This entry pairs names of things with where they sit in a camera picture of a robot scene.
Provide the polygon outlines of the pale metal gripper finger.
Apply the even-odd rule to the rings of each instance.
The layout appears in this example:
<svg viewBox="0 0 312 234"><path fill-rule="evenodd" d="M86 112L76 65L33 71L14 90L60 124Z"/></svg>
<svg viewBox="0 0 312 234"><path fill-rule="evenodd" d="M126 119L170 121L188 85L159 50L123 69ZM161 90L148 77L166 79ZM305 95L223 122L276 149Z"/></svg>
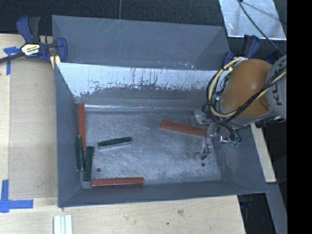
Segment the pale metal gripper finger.
<svg viewBox="0 0 312 234"><path fill-rule="evenodd" d="M228 138L221 135L205 136L202 156L208 156L212 152L216 152L221 145L227 144Z"/></svg>
<svg viewBox="0 0 312 234"><path fill-rule="evenodd" d="M199 109L194 110L194 117L195 117L197 124L201 126L205 126L207 128L207 131L213 130L212 120L201 110Z"/></svg>

